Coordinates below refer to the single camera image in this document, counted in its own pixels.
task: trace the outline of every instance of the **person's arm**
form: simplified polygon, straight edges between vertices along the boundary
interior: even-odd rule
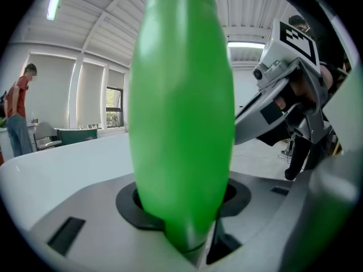
[[[7,107],[7,100],[4,100],[4,112],[5,112],[5,118],[7,119],[7,111],[8,111],[8,107]]]
[[[18,99],[19,99],[19,87],[15,86],[14,91],[12,93],[12,115],[17,114],[18,112]]]

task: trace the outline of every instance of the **green bottle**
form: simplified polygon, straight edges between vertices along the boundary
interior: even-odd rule
[[[129,136],[142,205],[182,253],[203,244],[234,140],[227,43],[214,0],[147,0],[130,72]]]

